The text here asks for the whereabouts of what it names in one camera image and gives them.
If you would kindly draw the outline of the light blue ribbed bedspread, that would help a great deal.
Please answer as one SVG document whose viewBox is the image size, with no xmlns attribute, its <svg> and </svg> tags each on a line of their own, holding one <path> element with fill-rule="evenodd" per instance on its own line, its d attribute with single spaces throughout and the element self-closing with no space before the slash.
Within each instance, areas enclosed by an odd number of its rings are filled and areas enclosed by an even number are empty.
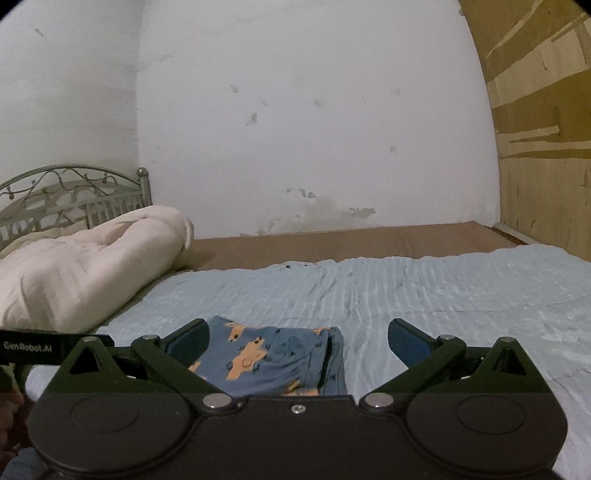
<svg viewBox="0 0 591 480">
<path fill-rule="evenodd" d="M 590 265 L 562 249 L 183 272 L 140 291 L 100 332 L 123 346 L 216 315 L 249 327 L 338 328 L 346 387 L 355 396 L 403 371 L 387 341 L 394 318 L 471 346 L 514 337 L 568 418 L 556 471 L 566 479 L 590 475 Z"/>
</svg>

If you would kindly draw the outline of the cream rolled duvet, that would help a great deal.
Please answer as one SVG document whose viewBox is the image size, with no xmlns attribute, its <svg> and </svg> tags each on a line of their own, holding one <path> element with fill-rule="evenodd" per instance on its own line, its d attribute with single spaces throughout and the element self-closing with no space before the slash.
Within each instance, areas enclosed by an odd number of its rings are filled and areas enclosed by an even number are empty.
<svg viewBox="0 0 591 480">
<path fill-rule="evenodd" d="M 1 252 L 1 327 L 89 331 L 179 265 L 192 240 L 192 222 L 160 205 L 27 234 Z"/>
</svg>

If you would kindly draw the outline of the blue orange patterned pants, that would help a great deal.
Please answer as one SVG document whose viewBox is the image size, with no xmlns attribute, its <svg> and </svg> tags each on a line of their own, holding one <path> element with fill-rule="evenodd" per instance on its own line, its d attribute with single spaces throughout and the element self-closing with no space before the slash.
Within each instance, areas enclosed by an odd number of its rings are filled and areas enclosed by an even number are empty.
<svg viewBox="0 0 591 480">
<path fill-rule="evenodd" d="M 235 397 L 346 394 L 344 338 L 335 327 L 247 327 L 215 316 L 188 370 Z"/>
</svg>

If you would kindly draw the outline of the grey metal headboard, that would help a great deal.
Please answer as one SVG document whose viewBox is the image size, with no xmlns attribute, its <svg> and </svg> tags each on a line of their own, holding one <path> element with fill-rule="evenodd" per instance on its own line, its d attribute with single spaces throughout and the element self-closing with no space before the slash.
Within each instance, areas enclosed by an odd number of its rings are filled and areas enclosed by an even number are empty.
<svg viewBox="0 0 591 480">
<path fill-rule="evenodd" d="M 1 184 L 1 246 L 31 233 L 95 227 L 152 204 L 148 170 L 60 164 L 21 173 Z"/>
</svg>

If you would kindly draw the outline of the brown mattress sheet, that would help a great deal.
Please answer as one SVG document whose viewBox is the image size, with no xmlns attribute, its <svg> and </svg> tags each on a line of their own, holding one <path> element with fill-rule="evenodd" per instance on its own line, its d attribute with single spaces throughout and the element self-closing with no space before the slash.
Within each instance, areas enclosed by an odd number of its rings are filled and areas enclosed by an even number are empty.
<svg viewBox="0 0 591 480">
<path fill-rule="evenodd" d="M 523 241 L 477 222 L 377 227 L 342 231 L 195 239 L 179 267 L 189 270 L 260 269 L 290 261 L 445 257 L 490 253 Z"/>
</svg>

